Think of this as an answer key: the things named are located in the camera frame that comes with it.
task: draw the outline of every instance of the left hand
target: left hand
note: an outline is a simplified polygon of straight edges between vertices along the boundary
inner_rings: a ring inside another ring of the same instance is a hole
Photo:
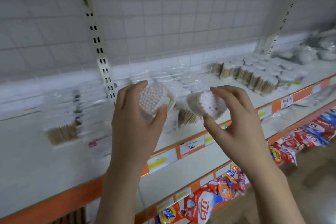
[[[111,163],[127,163],[142,169],[155,150],[167,118],[168,106],[161,106],[151,123],[144,120],[139,100],[140,92],[147,84],[147,81],[138,82],[118,92],[112,119]]]

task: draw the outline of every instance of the floor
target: floor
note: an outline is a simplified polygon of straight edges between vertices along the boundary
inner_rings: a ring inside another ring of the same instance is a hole
[[[304,149],[298,166],[283,164],[307,224],[336,224],[336,139],[328,147]],[[259,224],[253,189],[212,213],[208,224]]]

